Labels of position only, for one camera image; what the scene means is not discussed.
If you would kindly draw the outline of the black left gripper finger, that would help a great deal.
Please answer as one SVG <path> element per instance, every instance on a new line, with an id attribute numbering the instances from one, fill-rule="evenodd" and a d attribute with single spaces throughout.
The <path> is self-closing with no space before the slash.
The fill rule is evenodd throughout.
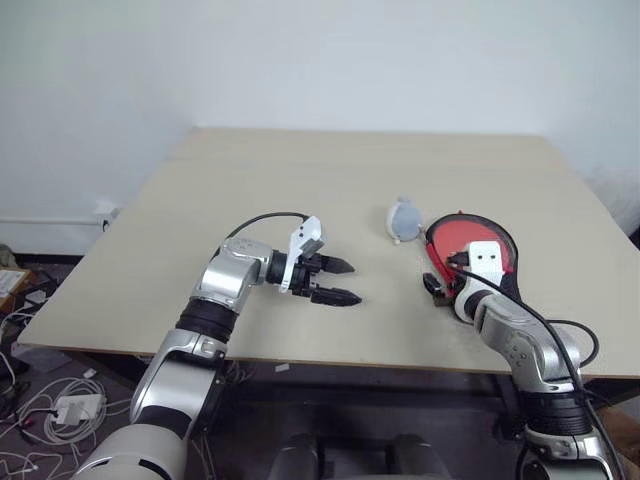
<path id="1" fill-rule="evenodd" d="M 341 258 L 321 255 L 320 261 L 321 269 L 331 274 L 346 274 L 355 271 L 355 268 L 349 262 Z"/>
<path id="2" fill-rule="evenodd" d="M 349 307 L 360 304 L 362 298 L 349 290 L 318 287 L 311 292 L 310 301 L 320 305 Z"/>

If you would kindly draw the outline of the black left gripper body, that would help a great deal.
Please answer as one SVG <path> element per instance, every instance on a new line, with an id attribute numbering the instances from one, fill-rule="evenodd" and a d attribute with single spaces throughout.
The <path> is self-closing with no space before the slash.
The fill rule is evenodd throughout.
<path id="1" fill-rule="evenodd" d="M 309 258 L 300 256 L 291 277 L 291 293 L 311 301 L 327 301 L 327 290 L 312 280 L 315 274 L 325 269 L 327 262 L 328 257 L 318 253 Z"/>

